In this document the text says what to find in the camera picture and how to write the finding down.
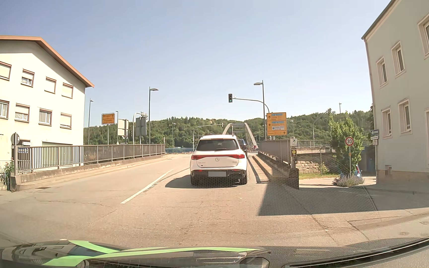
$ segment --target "roof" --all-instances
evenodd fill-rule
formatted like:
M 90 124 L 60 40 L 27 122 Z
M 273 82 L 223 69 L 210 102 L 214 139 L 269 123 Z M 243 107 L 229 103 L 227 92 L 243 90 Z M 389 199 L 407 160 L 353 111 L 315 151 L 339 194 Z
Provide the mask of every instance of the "roof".
M 0 40 L 36 42 L 36 44 L 38 44 L 49 55 L 51 55 L 51 57 L 61 64 L 66 70 L 68 70 L 72 75 L 83 82 L 85 87 L 94 87 L 94 84 L 92 84 L 85 76 L 83 76 L 78 70 L 70 65 L 59 53 L 57 53 L 54 48 L 52 48 L 44 39 L 39 36 L 0 35 Z
M 368 28 L 366 33 L 362 36 L 362 40 L 365 40 L 366 36 L 377 26 L 378 22 L 383 18 L 383 16 L 390 10 L 390 8 L 393 6 L 393 4 L 396 2 L 396 0 L 391 0 L 390 3 L 385 7 L 385 9 L 380 13 L 378 18 L 373 22 L 372 26 Z
M 200 138 L 200 140 L 211 140 L 211 139 L 236 139 L 236 136 L 226 134 L 226 135 L 206 135 Z

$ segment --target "white building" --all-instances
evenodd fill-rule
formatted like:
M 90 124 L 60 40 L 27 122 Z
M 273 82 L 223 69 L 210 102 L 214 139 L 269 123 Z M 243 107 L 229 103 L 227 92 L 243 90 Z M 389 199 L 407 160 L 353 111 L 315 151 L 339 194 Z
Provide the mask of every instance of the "white building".
M 392 0 L 362 37 L 379 181 L 429 181 L 429 0 Z
M 0 164 L 23 146 L 82 145 L 93 84 L 40 37 L 0 36 Z

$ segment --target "asphalt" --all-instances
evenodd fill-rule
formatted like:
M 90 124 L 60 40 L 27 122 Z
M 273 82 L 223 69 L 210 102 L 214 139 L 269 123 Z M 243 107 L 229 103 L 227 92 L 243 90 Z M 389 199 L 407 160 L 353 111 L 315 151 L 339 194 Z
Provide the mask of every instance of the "asphalt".
M 0 196 L 0 247 L 61 239 L 126 247 L 336 247 L 429 235 L 429 193 L 321 185 L 327 182 L 295 190 L 265 183 L 249 159 L 246 185 L 193 187 L 190 155 L 170 155 L 6 193 Z

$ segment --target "license plate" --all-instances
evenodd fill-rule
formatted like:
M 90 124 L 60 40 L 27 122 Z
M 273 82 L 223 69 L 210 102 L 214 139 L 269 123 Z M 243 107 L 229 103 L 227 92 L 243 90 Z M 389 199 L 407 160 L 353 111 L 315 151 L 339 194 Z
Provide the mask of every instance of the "license plate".
M 208 171 L 208 177 L 226 177 L 226 171 Z

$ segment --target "white suv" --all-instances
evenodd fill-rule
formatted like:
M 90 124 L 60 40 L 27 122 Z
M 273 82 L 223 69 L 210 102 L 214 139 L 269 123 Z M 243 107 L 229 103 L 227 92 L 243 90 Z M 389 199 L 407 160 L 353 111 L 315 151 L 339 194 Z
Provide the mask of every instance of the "white suv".
M 247 159 L 236 136 L 203 136 L 190 161 L 191 184 L 199 185 L 210 177 L 247 183 Z

